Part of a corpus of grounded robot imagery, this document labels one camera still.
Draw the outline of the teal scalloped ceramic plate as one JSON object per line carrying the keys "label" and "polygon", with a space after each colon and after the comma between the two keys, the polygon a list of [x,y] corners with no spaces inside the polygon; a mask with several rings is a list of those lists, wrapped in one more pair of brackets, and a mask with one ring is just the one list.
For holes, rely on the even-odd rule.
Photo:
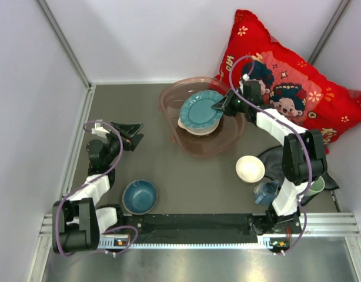
{"label": "teal scalloped ceramic plate", "polygon": [[223,99],[214,90],[203,90],[193,94],[182,105],[179,113],[181,123],[191,129],[204,129],[220,121],[223,112],[212,106]]}

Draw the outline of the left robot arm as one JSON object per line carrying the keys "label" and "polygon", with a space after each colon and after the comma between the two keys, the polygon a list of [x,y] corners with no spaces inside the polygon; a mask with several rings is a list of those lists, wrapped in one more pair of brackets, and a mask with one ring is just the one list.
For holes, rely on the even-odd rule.
{"label": "left robot arm", "polygon": [[124,151],[134,151],[143,138],[143,123],[122,124],[102,120],[86,122],[96,138],[86,145],[88,174],[84,184],[71,191],[52,208],[52,248],[70,256],[80,251],[96,250],[100,236],[119,233],[126,225],[118,204],[97,208],[101,197],[115,182],[115,167]]}

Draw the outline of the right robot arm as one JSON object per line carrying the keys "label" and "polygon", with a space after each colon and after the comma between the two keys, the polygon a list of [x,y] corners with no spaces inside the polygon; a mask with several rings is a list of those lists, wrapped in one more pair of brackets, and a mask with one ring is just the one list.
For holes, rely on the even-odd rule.
{"label": "right robot arm", "polygon": [[278,233],[300,215],[301,201],[312,183],[327,171],[323,137],[319,130],[307,130],[281,115],[274,106],[265,104],[260,85],[247,81],[231,89],[212,106],[226,116],[244,113],[246,119],[268,132],[283,147],[282,172],[285,177],[279,192],[260,222],[253,219],[250,228],[258,235],[269,230]]}

